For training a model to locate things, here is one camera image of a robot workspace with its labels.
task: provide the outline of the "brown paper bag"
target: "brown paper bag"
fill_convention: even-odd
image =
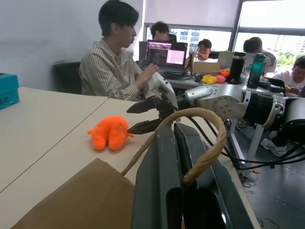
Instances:
[[[95,159],[32,208],[13,229],[130,229],[134,185]]]

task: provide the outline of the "rope handle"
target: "rope handle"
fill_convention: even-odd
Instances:
[[[136,154],[131,159],[130,163],[127,167],[121,172],[124,176],[126,173],[134,166],[134,164],[139,160],[141,155],[145,152],[145,150],[150,146],[153,141],[154,135],[158,129],[166,124],[170,124],[180,117],[193,117],[198,116],[201,118],[205,118],[210,121],[218,130],[218,134],[216,137],[216,144],[212,146],[205,154],[199,157],[198,161],[195,163],[192,169],[185,174],[183,177],[183,181],[186,185],[191,185],[200,174],[205,171],[221,154],[222,149],[224,148],[224,144],[226,141],[226,130],[224,123],[214,112],[203,109],[203,108],[188,108],[185,110],[181,110],[175,112],[165,118],[156,128],[152,135],[146,140],[144,145],[136,152]]]

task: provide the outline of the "monitor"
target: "monitor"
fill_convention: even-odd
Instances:
[[[164,69],[184,70],[186,52],[187,43],[148,40],[145,63],[154,63]]]

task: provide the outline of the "orange plush toy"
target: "orange plush toy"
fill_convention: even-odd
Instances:
[[[133,134],[127,133],[127,130],[128,124],[123,117],[109,116],[87,133],[91,135],[94,149],[103,150],[108,142],[111,150],[118,150],[128,137],[133,137]]]

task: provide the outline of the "water bottle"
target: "water bottle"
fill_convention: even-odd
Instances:
[[[258,87],[259,79],[261,78],[266,64],[265,59],[266,57],[264,54],[258,53],[257,55],[255,55],[247,87],[253,89],[256,89]]]
[[[239,78],[244,68],[246,53],[234,52],[228,83],[239,84]]]

